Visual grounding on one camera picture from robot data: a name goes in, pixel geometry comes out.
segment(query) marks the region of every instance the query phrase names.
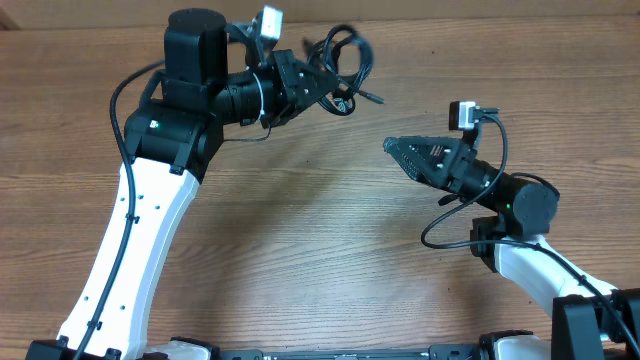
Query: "cable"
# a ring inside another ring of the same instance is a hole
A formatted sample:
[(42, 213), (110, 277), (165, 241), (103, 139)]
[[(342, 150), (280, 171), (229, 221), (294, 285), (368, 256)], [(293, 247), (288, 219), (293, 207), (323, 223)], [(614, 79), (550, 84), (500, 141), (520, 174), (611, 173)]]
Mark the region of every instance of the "cable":
[[(497, 180), (504, 173), (504, 169), (505, 169), (505, 167), (507, 165), (507, 156), (508, 156), (507, 133), (505, 131), (504, 125), (502, 124), (500, 119), (498, 119), (497, 117), (495, 117), (493, 115), (488, 115), (487, 114), (487, 115), (485, 115), (483, 117), (483, 119), (489, 120), (489, 121), (492, 121), (492, 122), (496, 123), (496, 125), (498, 125), (498, 127), (500, 128), (500, 132), (502, 134), (502, 162), (500, 164), (500, 170), (498, 170), (498, 174), (493, 179), (493, 181), (489, 184), (489, 186), (487, 186), (476, 197), (474, 197), (473, 199), (465, 202), (462, 205), (459, 205), (459, 206), (453, 208), (452, 210), (447, 211), (446, 213), (444, 213), (443, 215), (441, 215), (440, 217), (438, 217), (437, 219), (432, 221), (431, 224), (429, 224), (424, 229), (424, 231), (422, 231), (422, 235), (420, 236), (420, 241), (422, 242), (422, 244), (424, 246), (426, 246), (428, 248), (431, 248), (431, 249), (437, 249), (437, 250), (457, 249), (457, 248), (462, 248), (462, 247), (469, 247), (469, 246), (473, 246), (473, 245), (484, 245), (484, 244), (505, 244), (505, 245), (511, 245), (511, 246), (515, 246), (515, 247), (528, 248), (528, 249), (533, 249), (535, 251), (540, 251), (541, 253), (543, 253), (543, 254), (549, 256), (550, 258), (552, 258), (553, 260), (555, 260), (571, 276), (573, 276), (576, 280), (578, 280), (578, 283), (580, 285), (584, 286), (585, 288), (587, 288), (587, 290), (589, 290), (591, 293), (593, 293), (595, 295), (595, 297), (598, 299), (598, 301), (607, 310), (609, 315), (611, 315), (611, 317), (613, 317), (615, 322), (620, 326), (620, 328), (622, 330), (622, 334), (623, 334), (623, 336), (624, 336), (624, 338), (626, 340), (626, 343), (629, 346), (629, 348), (631, 348), (631, 351), (633, 352), (633, 354), (636, 356), (637, 359), (640, 359), (640, 347), (638, 347), (638, 343), (635, 341), (635, 339), (633, 337), (633, 334), (631, 333), (631, 331), (629, 330), (627, 325), (622, 320), (622, 317), (620, 317), (620, 314), (618, 314), (618, 312), (613, 308), (613, 306), (611, 305), (609, 300), (607, 300), (607, 298), (605, 298), (604, 295), (602, 295), (602, 293), (600, 291), (598, 291), (598, 289), (596, 289), (595, 286), (593, 286), (593, 284), (591, 284), (589, 281), (587, 281), (585, 275), (581, 275), (580, 273), (578, 273), (571, 265), (569, 265), (567, 263), (567, 261), (565, 261), (561, 256), (559, 256), (555, 252), (543, 248), (542, 246), (540, 246), (540, 244), (530, 244), (530, 243), (520, 242), (520, 241), (515, 241), (515, 240), (479, 240), (479, 241), (473, 241), (473, 242), (472, 241), (463, 241), (463, 242), (456, 242), (456, 243), (449, 243), (449, 244), (433, 244), (433, 243), (430, 243), (430, 242), (428, 242), (426, 240), (427, 233), (429, 233), (429, 231), (431, 231), (431, 229), (433, 229), (436, 225), (438, 225), (440, 222), (442, 222), (443, 220), (445, 220), (449, 216), (455, 214), (456, 212), (464, 209), (465, 207), (473, 204), (474, 202), (476, 202), (480, 198), (482, 198), (485, 194), (487, 194), (495, 186)], [(558, 197), (560, 196), (560, 192), (553, 185), (551, 185), (549, 182), (547, 182), (546, 180), (544, 180), (543, 178), (541, 178), (539, 176), (528, 174), (528, 173), (513, 173), (512, 175), (513, 176), (520, 176), (520, 177), (529, 177), (529, 178), (535, 179), (535, 180), (539, 181), (542, 185), (544, 185), (544, 186), (548, 187), (549, 189), (551, 189), (551, 191), (553, 191), (554, 194), (556, 194), (556, 196), (558, 196)]]
[[(260, 114), (258, 115), (258, 120), (256, 121), (260, 121), (262, 119), (262, 117), (264, 116), (265, 112), (264, 112), (264, 93), (262, 92), (262, 85), (260, 84), (260, 79), (258, 79), (258, 75), (256, 75), (256, 73), (252, 73), (253, 77), (256, 79), (256, 82), (258, 83), (258, 89), (260, 89)], [(271, 136), (271, 123), (268, 122), (267, 123), (267, 127), (269, 128), (269, 131), (267, 132), (267, 135), (261, 137), (261, 138), (257, 138), (257, 139), (225, 139), (224, 141), (229, 141), (229, 142), (260, 142), (260, 141), (265, 141), (269, 138), (269, 136)]]
[(111, 95), (111, 102), (109, 104), (109, 116), (111, 117), (111, 127), (113, 128), (113, 135), (116, 138), (116, 144), (118, 144), (118, 150), (120, 150), (120, 155), (122, 156), (122, 163), (124, 165), (125, 173), (127, 174), (127, 186), (129, 188), (129, 209), (127, 210), (126, 223), (124, 226), (124, 232), (122, 234), (122, 240), (120, 241), (120, 247), (118, 248), (118, 253), (116, 254), (116, 258), (113, 261), (113, 267), (111, 268), (111, 272), (109, 273), (109, 277), (107, 278), (107, 282), (104, 285), (104, 289), (102, 290), (102, 295), (100, 295), (100, 300), (98, 300), (98, 305), (96, 305), (96, 310), (93, 313), (93, 317), (91, 321), (89, 321), (89, 325), (87, 327), (87, 331), (84, 333), (82, 337), (82, 341), (80, 341), (80, 345), (78, 345), (78, 349), (76, 350), (76, 354), (73, 356), (73, 360), (79, 360), (82, 357), (87, 345), (89, 344), (89, 340), (91, 340), (91, 335), (95, 331), (98, 323), (100, 321), (100, 315), (102, 315), (102, 311), (104, 310), (104, 305), (107, 302), (107, 298), (109, 297), (109, 293), (111, 292), (111, 288), (113, 287), (113, 283), (116, 280), (116, 275), (118, 275), (118, 270), (120, 269), (120, 264), (122, 264), (122, 259), (124, 257), (124, 252), (127, 248), (127, 244), (129, 242), (129, 235), (131, 235), (131, 227), (135, 221), (135, 209), (136, 209), (136, 188), (135, 182), (133, 180), (133, 169), (131, 168), (131, 158), (127, 153), (127, 148), (125, 147), (124, 140), (122, 139), (122, 134), (120, 133), (120, 127), (118, 126), (118, 119), (116, 117), (116, 102), (118, 100), (118, 96), (122, 92), (122, 90), (133, 80), (140, 77), (144, 73), (153, 70), (154, 68), (164, 64), (164, 60), (155, 62), (153, 64), (147, 65), (144, 68), (136, 71), (135, 73), (129, 75), (126, 79), (124, 79), (118, 87), (113, 91), (113, 95)]
[[(339, 32), (347, 32), (350, 35), (336, 43), (333, 47), (332, 40)], [(338, 58), (342, 47), (348, 44), (358, 46), (360, 52), (360, 66), (358, 71), (352, 75), (342, 76), (338, 73)], [(369, 76), (373, 69), (373, 50), (371, 45), (350, 25), (338, 25), (332, 28), (327, 37), (311, 46), (308, 50), (307, 64), (318, 67), (321, 66), (325, 70), (332, 73), (338, 81), (347, 87), (346, 90), (337, 89), (333, 92), (334, 105), (326, 96), (323, 96), (318, 104), (328, 112), (338, 115), (347, 116), (352, 114), (356, 109), (355, 94), (361, 95), (368, 100), (377, 104), (384, 104), (384, 99), (374, 94), (360, 90), (362, 83)]]
[(474, 197), (473, 199), (471, 199), (471, 200), (469, 200), (469, 201), (467, 201), (467, 202), (465, 202), (465, 203), (463, 203), (461, 205), (456, 206), (455, 208), (453, 208), (453, 209), (447, 211), (446, 213), (440, 215), (440, 217), (438, 217), (437, 219), (433, 220), (431, 222), (431, 224), (429, 224), (424, 229), (424, 231), (422, 231), (421, 238), (422, 238), (422, 243), (425, 246), (428, 246), (428, 245), (425, 243), (424, 239), (427, 236), (427, 233), (429, 231), (431, 231), (431, 229), (433, 229), (436, 225), (441, 223), (443, 220), (445, 220), (449, 216), (457, 213), (458, 211), (466, 208), (467, 206), (475, 203), (476, 201), (481, 199), (483, 196), (485, 196), (496, 185), (496, 183), (500, 179), (500, 176), (502, 176), (502, 174), (504, 173), (504, 169), (507, 167), (507, 157), (508, 157), (508, 153), (509, 153), (509, 142), (507, 141), (507, 131), (505, 130), (504, 125), (502, 125), (502, 122), (496, 116), (488, 115), (488, 114), (484, 115), (484, 117), (480, 121), (481, 122), (486, 122), (486, 121), (493, 122), (496, 125), (498, 125), (498, 127), (500, 128), (500, 134), (502, 134), (502, 162), (500, 163), (500, 169), (498, 170), (498, 174), (489, 183), (489, 185), (484, 188), (484, 190), (482, 190), (478, 195), (476, 195), (476, 197)]

